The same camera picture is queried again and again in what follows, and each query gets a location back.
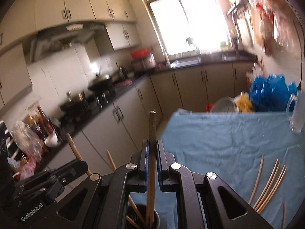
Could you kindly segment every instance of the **glass mug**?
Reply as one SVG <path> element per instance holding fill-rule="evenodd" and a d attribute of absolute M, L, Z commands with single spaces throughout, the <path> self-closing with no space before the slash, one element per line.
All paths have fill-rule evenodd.
<path fill-rule="evenodd" d="M 290 96 L 286 107 L 287 115 L 293 101 L 295 101 L 295 105 L 292 116 L 288 116 L 290 120 L 289 126 L 294 133 L 300 133 L 305 123 L 305 93 L 298 91 L 297 95 L 292 94 Z"/>

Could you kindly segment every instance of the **white bowl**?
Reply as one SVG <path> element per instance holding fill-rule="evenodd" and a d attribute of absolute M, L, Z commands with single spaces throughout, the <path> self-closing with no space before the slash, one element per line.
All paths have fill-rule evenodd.
<path fill-rule="evenodd" d="M 58 143 L 58 138 L 57 138 L 57 135 L 55 133 L 55 131 L 50 134 L 46 140 L 45 140 L 45 145 L 47 147 L 56 147 L 57 146 L 57 143 Z"/>

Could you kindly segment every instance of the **white tile wall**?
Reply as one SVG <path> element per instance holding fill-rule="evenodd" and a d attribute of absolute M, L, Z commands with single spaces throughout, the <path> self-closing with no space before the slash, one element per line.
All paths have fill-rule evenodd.
<path fill-rule="evenodd" d="M 88 83 L 95 78 L 96 73 L 115 72 L 116 62 L 118 65 L 130 66 L 129 53 L 132 50 L 122 49 L 101 57 L 92 39 L 85 46 L 66 49 L 33 64 L 28 63 L 33 91 L 7 111 L 1 120 L 12 129 L 17 120 L 33 114 L 38 104 L 47 115 L 62 116 L 58 105 L 66 100 L 68 90 L 71 94 L 83 90 L 86 94 L 90 93 L 87 90 Z"/>

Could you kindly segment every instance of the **red basket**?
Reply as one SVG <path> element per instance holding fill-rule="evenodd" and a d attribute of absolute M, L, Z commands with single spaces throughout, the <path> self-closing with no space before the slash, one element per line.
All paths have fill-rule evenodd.
<path fill-rule="evenodd" d="M 132 56 L 133 59 L 139 59 L 139 58 L 143 58 L 143 57 L 147 56 L 149 53 L 150 53 L 149 48 L 143 48 L 143 49 L 130 53 L 130 56 Z"/>

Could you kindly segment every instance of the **black countertop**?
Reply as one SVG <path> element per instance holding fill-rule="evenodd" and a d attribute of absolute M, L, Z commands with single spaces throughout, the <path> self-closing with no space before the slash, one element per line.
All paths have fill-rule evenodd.
<path fill-rule="evenodd" d="M 91 109 L 91 112 L 87 115 L 85 120 L 80 121 L 77 123 L 77 125 L 74 125 L 72 123 L 63 123 L 61 125 L 60 129 L 60 134 L 61 137 L 63 138 L 63 142 L 59 142 L 58 146 L 56 148 L 49 148 L 49 152 L 46 153 L 42 157 L 41 163 L 36 167 L 35 172 L 40 172 L 42 171 L 47 164 L 61 151 L 61 149 L 65 146 L 67 141 L 65 140 L 65 135 L 66 133 L 70 133 L 71 137 L 75 136 L 77 133 L 79 133 L 86 125 L 88 125 L 94 118 L 96 118 L 100 113 L 102 113 L 108 106 L 112 106 L 112 103 L 121 97 L 123 94 L 125 94 L 127 91 L 132 89 L 136 84 L 140 83 L 142 80 L 144 80 L 146 77 L 150 75 L 154 75 L 160 72 L 166 72 L 166 71 L 172 71 L 175 69 L 182 69 L 182 68 L 189 68 L 189 67 L 194 67 L 194 66 L 199 66 L 199 65 L 210 65 L 210 64 L 225 64 L 225 63 L 232 63 L 232 62 L 257 62 L 257 56 L 250 54 L 246 51 L 239 51 L 240 52 L 240 57 L 234 57 L 234 56 L 227 56 L 226 58 L 223 58 L 221 60 L 219 59 L 213 59 L 213 56 L 217 54 L 226 54 L 226 52 L 222 53 L 215 53 L 215 54 L 209 54 L 206 55 L 207 58 L 205 59 L 204 56 L 199 60 L 197 63 L 192 64 L 192 65 L 185 65 L 185 66 L 180 66 L 176 68 L 159 68 L 159 69 L 154 69 L 147 71 L 145 73 L 142 73 L 141 75 L 135 76 L 132 78 L 132 84 L 116 88 L 116 93 L 113 94 L 108 98 L 108 104 L 104 104 L 102 108 L 99 108 L 92 99 L 92 101 L 89 101 L 89 106 Z"/>

